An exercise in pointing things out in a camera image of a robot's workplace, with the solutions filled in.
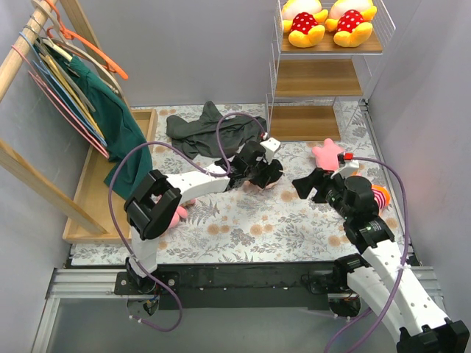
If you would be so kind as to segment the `yellow frog plush big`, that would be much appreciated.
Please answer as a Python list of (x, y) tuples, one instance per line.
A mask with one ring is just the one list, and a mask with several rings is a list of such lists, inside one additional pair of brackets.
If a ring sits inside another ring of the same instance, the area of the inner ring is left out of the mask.
[(300, 49), (314, 47), (325, 36), (328, 11), (319, 0), (289, 0), (281, 8), (283, 33)]

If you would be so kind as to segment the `yellow frog plush small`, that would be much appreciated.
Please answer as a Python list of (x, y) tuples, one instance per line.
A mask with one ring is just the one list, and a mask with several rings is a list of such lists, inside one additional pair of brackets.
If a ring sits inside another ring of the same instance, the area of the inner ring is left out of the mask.
[(330, 8), (326, 30), (333, 33), (333, 42), (337, 46), (359, 47), (370, 38), (371, 21), (377, 11), (371, 0), (338, 0)]

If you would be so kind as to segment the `black-haired doll striped shirt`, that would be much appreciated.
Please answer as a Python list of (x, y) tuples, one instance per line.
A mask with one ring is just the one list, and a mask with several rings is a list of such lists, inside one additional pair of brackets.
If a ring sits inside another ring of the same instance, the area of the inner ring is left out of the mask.
[(274, 187), (280, 178), (283, 176), (283, 170), (273, 170), (273, 171), (264, 171), (261, 175), (267, 177), (267, 183), (265, 188), (260, 188), (261, 190), (267, 190)]

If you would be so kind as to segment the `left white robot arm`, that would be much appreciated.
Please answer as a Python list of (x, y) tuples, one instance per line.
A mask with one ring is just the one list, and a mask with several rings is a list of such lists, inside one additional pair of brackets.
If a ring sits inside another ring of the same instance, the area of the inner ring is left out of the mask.
[(223, 193), (250, 183), (265, 189), (283, 175), (275, 159), (281, 142), (269, 138), (249, 141), (229, 163), (219, 160), (202, 171), (162, 174), (150, 171), (124, 204), (132, 240), (126, 260), (131, 285), (142, 294), (151, 293), (157, 284), (157, 238), (173, 223), (179, 206), (212, 193)]

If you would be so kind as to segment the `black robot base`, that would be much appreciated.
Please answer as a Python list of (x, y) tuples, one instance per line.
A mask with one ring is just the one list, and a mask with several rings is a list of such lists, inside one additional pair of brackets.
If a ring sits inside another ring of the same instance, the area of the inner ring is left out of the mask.
[(366, 299), (347, 286), (347, 274), (361, 264), (351, 255), (336, 261), (159, 265), (153, 276), (160, 284), (127, 268), (118, 273), (114, 293), (149, 297), (151, 313), (179, 306), (298, 307), (356, 317)]

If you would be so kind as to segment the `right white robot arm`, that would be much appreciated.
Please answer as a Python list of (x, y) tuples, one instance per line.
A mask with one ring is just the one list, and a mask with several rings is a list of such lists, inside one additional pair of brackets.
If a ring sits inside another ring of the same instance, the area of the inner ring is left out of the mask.
[(398, 352), (464, 352), (470, 331), (449, 318), (401, 261), (369, 180), (316, 168), (292, 184), (301, 199), (314, 191), (313, 202), (329, 204), (344, 219), (346, 236), (358, 251), (336, 261), (334, 286), (353, 290), (368, 304)]

